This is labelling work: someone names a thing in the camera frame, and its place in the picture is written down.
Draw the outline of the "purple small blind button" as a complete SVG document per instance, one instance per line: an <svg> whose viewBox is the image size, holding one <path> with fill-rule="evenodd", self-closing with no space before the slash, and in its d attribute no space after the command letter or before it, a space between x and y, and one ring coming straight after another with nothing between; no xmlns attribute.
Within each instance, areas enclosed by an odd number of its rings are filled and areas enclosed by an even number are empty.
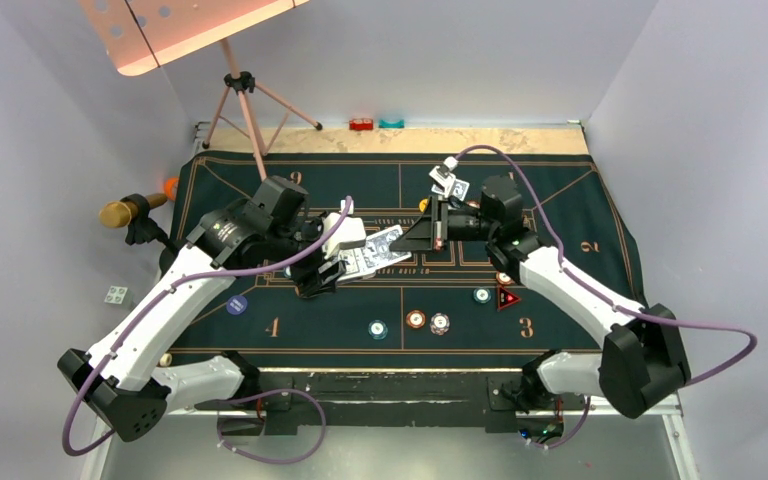
<svg viewBox="0 0 768 480"><path fill-rule="evenodd" d="M243 314L249 306L248 299L242 295L233 295L226 302L226 311L230 315L238 316Z"/></svg>

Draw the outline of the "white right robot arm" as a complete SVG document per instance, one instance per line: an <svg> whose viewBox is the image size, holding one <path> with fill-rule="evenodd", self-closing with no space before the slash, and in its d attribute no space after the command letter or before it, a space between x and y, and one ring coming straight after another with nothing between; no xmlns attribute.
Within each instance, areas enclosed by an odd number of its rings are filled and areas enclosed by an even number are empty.
<svg viewBox="0 0 768 480"><path fill-rule="evenodd" d="M660 304L646 308L578 269L564 258L559 241L524 224L523 204L513 179L491 176L476 206L453 207L443 196L431 196L390 245L399 253L431 253L451 241L481 241L498 272L550 301L597 343L594 354L551 350L530 361L519 389L506 398L529 411L562 394L597 396L636 419L684 387L691 372L672 312Z"/></svg>

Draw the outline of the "blue playing card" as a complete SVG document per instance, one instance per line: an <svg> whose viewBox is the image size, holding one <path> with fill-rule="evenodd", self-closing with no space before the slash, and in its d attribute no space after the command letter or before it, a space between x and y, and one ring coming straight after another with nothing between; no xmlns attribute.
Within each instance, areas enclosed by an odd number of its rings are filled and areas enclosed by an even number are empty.
<svg viewBox="0 0 768 480"><path fill-rule="evenodd" d="M389 267L412 257L409 252L399 252L393 243L403 234L400 225L394 225L367 237L362 248L363 265L368 270Z"/></svg>
<svg viewBox="0 0 768 480"><path fill-rule="evenodd" d="M436 195L442 195L445 198L456 198L459 201L464 201L467 197L468 190L470 188L470 183L464 180L456 179L453 184L452 188L449 191L444 190L439 185L434 184L431 187L431 192Z"/></svg>

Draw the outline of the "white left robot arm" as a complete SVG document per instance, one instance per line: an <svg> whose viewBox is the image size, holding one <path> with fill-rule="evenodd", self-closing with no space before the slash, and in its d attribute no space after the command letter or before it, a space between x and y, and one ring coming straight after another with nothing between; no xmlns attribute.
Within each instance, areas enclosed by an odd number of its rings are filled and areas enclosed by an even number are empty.
<svg viewBox="0 0 768 480"><path fill-rule="evenodd" d="M262 397L259 369L236 351L174 367L161 366L161 357L237 279L338 266L337 252L365 240L354 207L346 196L338 211L313 217L303 188L270 176L253 197L205 214L174 250L158 283L116 328L89 350L69 349L58 360L77 394L63 427L64 450L72 456L89 451L70 442L82 404L108 426L103 440L116 435L132 442L169 412L212 401L244 409Z"/></svg>

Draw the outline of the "blue white card deck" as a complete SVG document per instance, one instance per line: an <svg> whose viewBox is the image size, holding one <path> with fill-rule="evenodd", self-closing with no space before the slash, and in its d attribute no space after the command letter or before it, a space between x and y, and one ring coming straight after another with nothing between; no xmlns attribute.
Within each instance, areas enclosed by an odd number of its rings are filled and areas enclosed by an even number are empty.
<svg viewBox="0 0 768 480"><path fill-rule="evenodd" d="M375 246L364 246L350 251L341 251L340 260L345 267L338 278L339 283L346 283L372 277L390 260L387 248L380 250Z"/></svg>

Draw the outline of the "black red all-in triangle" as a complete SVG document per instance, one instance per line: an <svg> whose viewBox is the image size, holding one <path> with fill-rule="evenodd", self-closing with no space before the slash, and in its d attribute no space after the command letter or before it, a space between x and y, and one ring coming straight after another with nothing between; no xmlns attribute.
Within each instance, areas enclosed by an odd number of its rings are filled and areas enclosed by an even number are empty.
<svg viewBox="0 0 768 480"><path fill-rule="evenodd" d="M512 291L506 285L496 286L496 306L498 311L502 311L521 301L521 296Z"/></svg>

